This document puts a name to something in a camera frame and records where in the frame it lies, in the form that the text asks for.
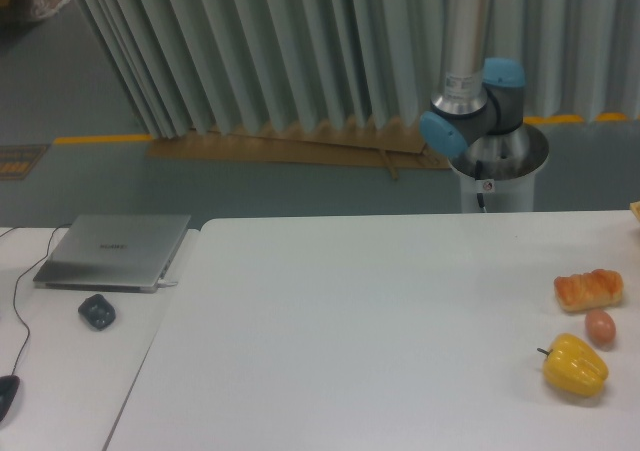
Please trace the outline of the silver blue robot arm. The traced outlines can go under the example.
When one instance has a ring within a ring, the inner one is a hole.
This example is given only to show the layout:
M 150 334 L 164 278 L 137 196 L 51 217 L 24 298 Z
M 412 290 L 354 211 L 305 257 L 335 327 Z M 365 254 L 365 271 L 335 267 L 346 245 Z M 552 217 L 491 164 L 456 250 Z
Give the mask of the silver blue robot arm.
M 439 79 L 419 132 L 430 148 L 454 158 L 522 126 L 525 75 L 513 60 L 486 56 L 493 0 L 443 3 Z

